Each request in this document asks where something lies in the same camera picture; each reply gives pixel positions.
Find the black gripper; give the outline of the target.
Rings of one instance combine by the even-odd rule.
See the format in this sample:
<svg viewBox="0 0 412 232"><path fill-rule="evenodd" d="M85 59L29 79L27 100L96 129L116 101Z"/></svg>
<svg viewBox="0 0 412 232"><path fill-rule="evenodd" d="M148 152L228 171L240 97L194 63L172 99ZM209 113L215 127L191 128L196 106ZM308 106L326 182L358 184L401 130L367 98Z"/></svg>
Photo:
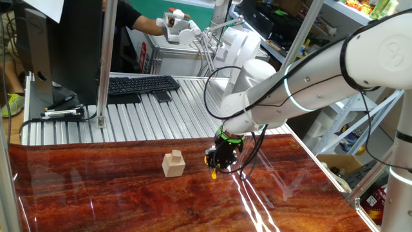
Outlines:
<svg viewBox="0 0 412 232"><path fill-rule="evenodd" d="M217 148L212 146L205 150L205 163L210 168L214 168L215 172L221 169L226 169L228 164L232 164L237 160L236 150L242 152L242 140L219 140Z"/></svg>

